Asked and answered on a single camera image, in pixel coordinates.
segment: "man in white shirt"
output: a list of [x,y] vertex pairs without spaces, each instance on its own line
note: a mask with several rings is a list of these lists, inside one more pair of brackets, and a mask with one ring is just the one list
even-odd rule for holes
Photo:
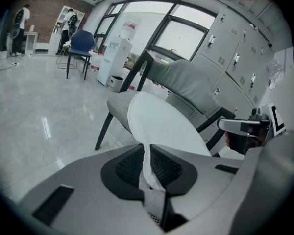
[[65,15],[64,19],[63,19],[63,23],[62,23],[62,33],[61,33],[61,39],[60,39],[60,43],[59,43],[59,47],[58,47],[58,52],[56,53],[56,55],[59,55],[63,44],[65,44],[65,42],[67,42],[70,38],[69,38],[69,26],[68,26],[68,20],[71,18],[71,16],[74,15],[74,11],[73,9],[68,9],[67,14]]
[[25,22],[30,18],[29,4],[26,4],[24,6],[24,8],[21,10],[23,10],[23,15],[22,15],[22,18],[19,22],[20,31],[19,31],[18,35],[16,36],[16,38],[13,39],[13,42],[12,42],[12,56],[20,56],[21,55]]

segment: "black window frame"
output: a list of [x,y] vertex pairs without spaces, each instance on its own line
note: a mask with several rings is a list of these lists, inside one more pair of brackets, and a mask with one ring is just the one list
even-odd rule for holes
[[[152,36],[150,37],[148,43],[146,44],[144,50],[152,50],[152,51],[155,51],[155,52],[158,52],[162,55],[165,55],[173,60],[179,60],[179,59],[185,59],[184,57],[181,57],[179,56],[178,54],[172,52],[172,51],[169,51],[169,50],[166,50],[164,48],[161,48],[159,46],[156,45],[156,42],[158,41],[158,39],[161,37],[162,33],[164,32],[164,30],[166,29],[167,25],[169,24],[170,21],[174,21],[174,22],[178,22],[178,23],[181,23],[181,24],[185,24],[187,26],[190,26],[190,27],[193,27],[201,32],[204,33],[201,41],[198,43],[196,49],[194,50],[193,54],[191,55],[191,58],[189,59],[189,61],[192,61],[192,59],[194,58],[194,56],[196,55],[198,49],[200,48],[202,42],[204,41],[204,39],[206,38],[207,34],[208,34],[208,31],[209,29],[197,24],[197,23],[194,23],[190,20],[187,20],[187,19],[184,19],[184,18],[180,18],[180,17],[176,17],[174,15],[172,15],[180,5],[182,6],[187,6],[187,7],[190,7],[192,9],[196,9],[196,10],[199,10],[201,12],[204,12],[210,16],[213,16],[214,18],[217,17],[217,13],[214,13],[212,11],[209,11],[205,8],[202,8],[200,6],[197,6],[197,5],[194,5],[194,4],[191,4],[191,3],[187,3],[187,2],[183,2],[181,0],[127,0],[127,1],[121,1],[121,2],[117,2],[117,3],[113,3],[110,5],[110,7],[108,8],[108,10],[106,11],[105,15],[102,17],[95,33],[94,33],[94,38],[96,39],[96,37],[103,37],[103,40],[101,42],[101,45],[99,47],[99,52],[102,52],[104,50],[104,42],[106,40],[106,38],[108,37],[111,29],[113,28],[113,25],[114,23],[116,22],[116,20],[118,19],[118,17],[120,16],[120,14],[128,7],[128,5],[132,2],[153,2],[153,1],[158,1],[158,2],[167,2],[167,3],[172,3],[172,7],[169,9],[169,11],[166,13],[166,15],[163,17],[162,21],[159,23],[159,25],[157,26],[157,28],[155,29],[154,33],[152,34]],[[119,10],[118,13],[114,13],[114,14],[109,14],[114,8],[115,6],[119,5],[119,4],[124,4],[122,6],[122,8]],[[97,34],[103,20],[105,18],[108,18],[108,17],[114,17],[113,21],[111,22],[109,28],[107,29],[106,33],[105,34]]]

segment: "white tiled floor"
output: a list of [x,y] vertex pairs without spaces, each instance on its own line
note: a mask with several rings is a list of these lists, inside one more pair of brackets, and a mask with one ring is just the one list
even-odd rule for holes
[[81,61],[69,79],[56,57],[11,58],[1,68],[12,62],[19,64],[0,71],[0,189],[12,200],[74,160],[137,143],[113,119],[94,150],[113,92],[96,72],[84,81]]

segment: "blue chair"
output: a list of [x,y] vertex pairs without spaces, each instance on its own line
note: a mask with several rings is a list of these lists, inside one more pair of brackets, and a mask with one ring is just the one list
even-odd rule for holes
[[67,79],[69,77],[69,68],[70,68],[70,61],[71,61],[72,55],[86,57],[84,68],[83,68],[83,73],[84,73],[85,66],[86,66],[84,80],[86,79],[88,64],[89,64],[90,58],[92,57],[91,54],[89,54],[88,52],[94,46],[94,44],[95,44],[95,41],[94,41],[93,35],[86,30],[80,29],[72,35],[71,48],[69,50],[69,57],[68,57],[68,63],[67,63]]

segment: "brown wall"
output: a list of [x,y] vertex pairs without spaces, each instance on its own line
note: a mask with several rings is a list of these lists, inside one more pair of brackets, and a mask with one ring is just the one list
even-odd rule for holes
[[49,43],[54,25],[63,6],[85,13],[79,26],[80,29],[93,9],[93,6],[80,0],[17,0],[10,8],[9,29],[11,29],[16,12],[27,3],[30,5],[30,19],[25,24],[25,31],[28,31],[32,24],[35,25],[34,31],[39,34],[38,43]]

